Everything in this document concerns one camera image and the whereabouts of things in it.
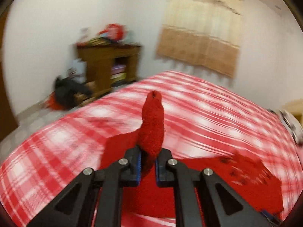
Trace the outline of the red knitted sweater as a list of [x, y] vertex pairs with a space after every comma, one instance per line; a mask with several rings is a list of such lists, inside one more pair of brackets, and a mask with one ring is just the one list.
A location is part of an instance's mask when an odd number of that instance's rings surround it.
[[[132, 213], [158, 218], [173, 218], [174, 175], [160, 155], [164, 141], [164, 108], [158, 91], [148, 93], [142, 108], [141, 127], [133, 132], [107, 138], [100, 168], [122, 158], [128, 149], [141, 151], [142, 178], [137, 187], [125, 188], [123, 207]], [[257, 159], [239, 153], [212, 158], [180, 159], [189, 169], [212, 169], [256, 211], [270, 214], [283, 211], [281, 181]]]

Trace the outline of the black clothes pile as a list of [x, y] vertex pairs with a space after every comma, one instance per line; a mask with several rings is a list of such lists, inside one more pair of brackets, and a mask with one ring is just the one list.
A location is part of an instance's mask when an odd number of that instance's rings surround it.
[[92, 96], [92, 91], [84, 84], [76, 82], [70, 78], [61, 78], [58, 76], [54, 82], [54, 97], [58, 104], [65, 109], [72, 109], [77, 104], [75, 95], [77, 93], [84, 94], [88, 97]]

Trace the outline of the red plaid bed sheet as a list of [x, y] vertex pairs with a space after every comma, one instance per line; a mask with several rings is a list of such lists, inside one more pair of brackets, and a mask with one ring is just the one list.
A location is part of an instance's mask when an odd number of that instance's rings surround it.
[[286, 218], [302, 191], [298, 148], [276, 115], [223, 87], [177, 71], [128, 85], [22, 142], [1, 165], [1, 204], [25, 226], [84, 168], [97, 169], [106, 139], [142, 123], [147, 94], [162, 94], [163, 147], [177, 159], [239, 152], [280, 179]]

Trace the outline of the red plastic bag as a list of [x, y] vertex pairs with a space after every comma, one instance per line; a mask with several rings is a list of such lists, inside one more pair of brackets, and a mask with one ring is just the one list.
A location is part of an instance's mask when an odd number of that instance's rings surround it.
[[55, 93], [52, 92], [43, 102], [43, 107], [53, 111], [63, 111], [65, 108], [60, 105], [55, 98]]

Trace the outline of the cream wooden headboard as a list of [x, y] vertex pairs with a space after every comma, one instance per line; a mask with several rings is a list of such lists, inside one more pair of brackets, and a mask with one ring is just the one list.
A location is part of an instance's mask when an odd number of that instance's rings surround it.
[[293, 100], [283, 105], [283, 109], [291, 113], [302, 125], [303, 99]]

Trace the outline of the white paper shopping bag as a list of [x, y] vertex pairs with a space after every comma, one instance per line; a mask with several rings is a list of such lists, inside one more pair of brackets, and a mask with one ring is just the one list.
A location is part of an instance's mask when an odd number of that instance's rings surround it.
[[81, 84], [86, 82], [86, 62], [74, 59], [68, 69], [68, 77]]

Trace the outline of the purple box in desk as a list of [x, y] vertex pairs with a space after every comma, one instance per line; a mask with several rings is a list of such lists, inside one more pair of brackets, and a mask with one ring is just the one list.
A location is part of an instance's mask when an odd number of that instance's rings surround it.
[[121, 64], [121, 65], [114, 65], [111, 70], [111, 75], [116, 75], [120, 73], [126, 72], [126, 65]]

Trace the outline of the brown wooden desk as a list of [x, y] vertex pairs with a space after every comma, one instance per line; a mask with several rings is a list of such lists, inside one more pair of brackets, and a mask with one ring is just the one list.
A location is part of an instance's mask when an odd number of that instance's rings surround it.
[[142, 46], [138, 44], [75, 45], [77, 57], [86, 63], [86, 80], [95, 82], [99, 95], [112, 91], [112, 68], [117, 58], [126, 64], [127, 83], [137, 80]]

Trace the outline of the red gift bag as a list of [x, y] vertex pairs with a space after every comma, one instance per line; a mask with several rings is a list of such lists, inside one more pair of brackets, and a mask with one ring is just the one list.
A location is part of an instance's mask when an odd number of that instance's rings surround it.
[[126, 36], [125, 26], [121, 24], [108, 24], [104, 30], [98, 33], [98, 36], [108, 38], [114, 42], [121, 41]]

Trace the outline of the beige patterned curtain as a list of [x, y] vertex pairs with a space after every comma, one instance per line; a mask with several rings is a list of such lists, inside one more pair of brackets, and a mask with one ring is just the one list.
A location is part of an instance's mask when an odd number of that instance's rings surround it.
[[167, 0], [157, 54], [234, 77], [243, 0]]

